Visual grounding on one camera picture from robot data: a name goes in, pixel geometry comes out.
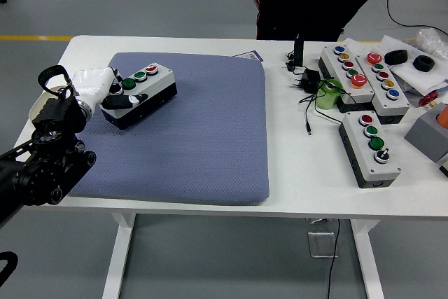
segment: table leg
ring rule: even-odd
[[[112,216],[118,222],[118,231],[104,286],[103,299],[118,299],[120,297],[127,252],[135,221],[135,214],[112,213]]]
[[[373,229],[379,220],[351,220],[353,237],[358,251],[359,263],[363,272],[365,291],[369,299],[384,299],[383,289],[379,280],[377,264],[373,256],[369,231]]]

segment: blue button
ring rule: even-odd
[[[344,51],[345,51],[345,48],[342,47],[342,46],[336,46],[336,47],[335,47],[335,53],[336,53],[336,54],[343,53]]]
[[[397,100],[398,96],[400,96],[400,93],[397,90],[395,90],[395,89],[390,89],[387,92],[387,98],[389,98],[389,99],[391,99],[393,101]]]
[[[390,94],[390,96],[393,96],[393,97],[400,96],[400,93],[397,90],[394,90],[394,89],[390,89],[389,90],[389,94]]]

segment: green cup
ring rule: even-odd
[[[331,110],[336,106],[337,99],[341,95],[337,88],[342,85],[336,80],[326,80],[319,83],[316,105],[323,110]]]

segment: small card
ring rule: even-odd
[[[243,57],[244,59],[252,59],[252,60],[260,60],[260,62],[263,62],[263,59],[261,58],[260,54],[257,53],[256,50],[251,50],[247,53],[242,53],[238,55],[234,55],[235,57]]]

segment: gray floor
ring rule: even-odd
[[[391,14],[447,31],[447,2],[390,0]],[[255,16],[251,0],[8,0],[0,4],[0,36],[252,39]],[[369,0],[341,39],[416,32],[389,19],[386,0]],[[67,44],[0,40],[0,153],[13,146],[41,92],[36,76],[57,64]],[[331,298],[364,298],[342,223]],[[122,298],[324,298],[329,263],[309,257],[307,231],[302,219],[140,216]],[[416,221],[383,221],[372,231],[387,299],[446,298],[447,232],[445,222]],[[0,298],[99,298],[115,233],[109,214],[21,211],[0,232],[0,251],[20,257]]]

